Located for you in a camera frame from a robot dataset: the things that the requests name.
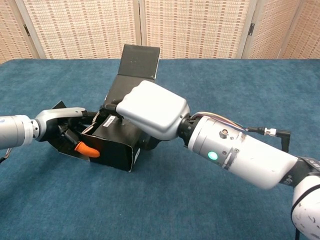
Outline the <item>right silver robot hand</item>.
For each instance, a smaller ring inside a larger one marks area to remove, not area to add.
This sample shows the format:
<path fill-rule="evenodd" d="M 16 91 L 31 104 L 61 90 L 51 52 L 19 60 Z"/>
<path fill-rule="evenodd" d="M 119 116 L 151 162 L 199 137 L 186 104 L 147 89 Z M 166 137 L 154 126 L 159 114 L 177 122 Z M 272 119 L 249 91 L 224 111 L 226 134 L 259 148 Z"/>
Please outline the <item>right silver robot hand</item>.
<path fill-rule="evenodd" d="M 148 80 L 141 81 L 121 99 L 102 107 L 144 132 L 141 148 L 153 150 L 162 141 L 179 136 L 179 126 L 190 115 L 187 100 Z"/>

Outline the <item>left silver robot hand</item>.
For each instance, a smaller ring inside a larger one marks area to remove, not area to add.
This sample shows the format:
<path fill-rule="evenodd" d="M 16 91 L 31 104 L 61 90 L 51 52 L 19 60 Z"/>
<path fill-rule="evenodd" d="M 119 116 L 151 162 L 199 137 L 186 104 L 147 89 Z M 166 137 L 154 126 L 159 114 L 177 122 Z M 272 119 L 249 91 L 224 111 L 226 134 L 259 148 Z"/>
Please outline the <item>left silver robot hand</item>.
<path fill-rule="evenodd" d="M 48 142 L 58 152 L 88 161 L 100 157 L 100 152 L 88 146 L 83 140 L 82 131 L 91 125 L 96 112 L 83 107 L 52 108 L 41 111 L 35 121 L 39 133 L 38 142 Z"/>

